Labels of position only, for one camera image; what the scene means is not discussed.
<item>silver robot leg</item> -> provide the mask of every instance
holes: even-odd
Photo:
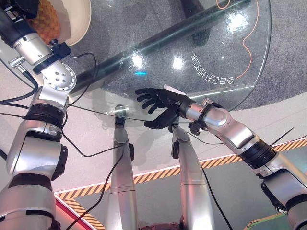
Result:
[[[107,230],[137,230],[138,218],[128,135],[124,127],[114,131],[114,146],[124,145],[113,150],[113,162],[123,158],[114,169],[111,177],[110,194],[106,213]]]
[[[181,202],[187,230],[213,230],[214,220],[209,189],[187,133],[173,126],[173,158],[180,161]]]

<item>white bowl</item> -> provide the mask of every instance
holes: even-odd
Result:
[[[58,40],[68,46],[78,43],[86,34],[92,15],[90,0],[49,0],[58,14],[61,32]]]

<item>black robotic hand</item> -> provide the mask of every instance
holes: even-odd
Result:
[[[140,95],[138,102],[147,100],[142,109],[153,105],[148,113],[152,114],[157,108],[167,108],[155,120],[145,121],[144,125],[151,129],[162,129],[172,124],[179,116],[186,118],[186,111],[194,101],[186,95],[178,94],[166,89],[146,88],[136,90],[135,93]]]

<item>hazard tape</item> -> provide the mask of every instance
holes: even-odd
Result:
[[[306,146],[306,145],[307,145],[307,138],[276,145],[276,146],[273,146],[273,149],[275,151],[285,151],[285,150],[292,150],[292,149],[299,148],[299,147]],[[219,157],[219,158],[215,158],[211,160],[200,161],[200,164],[202,168],[206,169],[206,168],[221,166],[225,164],[231,164],[231,163],[235,163],[238,161],[242,161],[242,159],[239,158],[237,155],[232,154],[229,156]],[[166,178],[169,176],[175,176],[175,175],[178,175],[179,173],[180,173],[180,166],[176,166],[173,168],[158,170],[155,172],[150,172],[150,173],[135,176],[134,183],[140,184],[140,183],[144,183],[144,182],[148,182],[152,180]],[[110,189],[110,186],[111,186],[111,182],[107,183],[105,191]],[[67,205],[69,205],[72,209],[74,209],[78,214],[81,215],[83,212],[85,212],[85,209],[75,200],[75,198],[81,197],[81,196],[87,196],[87,195],[91,195],[95,193],[100,193],[102,192],[103,187],[104,187],[104,183],[96,184],[96,185],[92,185],[92,186],[88,186],[88,187],[84,187],[80,189],[70,190],[66,192],[59,192],[56,194]],[[84,218],[90,224],[93,224],[93,226],[96,229],[98,230],[105,229],[105,227],[99,221],[97,221],[92,215],[86,214]]]
[[[76,213],[82,215],[86,210],[73,198],[63,200],[69,207],[71,207]],[[89,224],[91,224],[97,230],[104,230],[105,227],[91,214],[87,213],[83,217]]]

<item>red stripe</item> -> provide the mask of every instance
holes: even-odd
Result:
[[[71,212],[65,205],[63,205],[61,202],[59,202],[56,199],[56,205],[62,209],[66,214],[68,214],[71,218],[73,218],[74,220],[78,218],[78,216],[76,216],[73,212]],[[83,222],[83,220],[79,220],[78,223],[84,227],[84,229],[86,230],[93,230],[92,228],[90,228],[86,223]]]

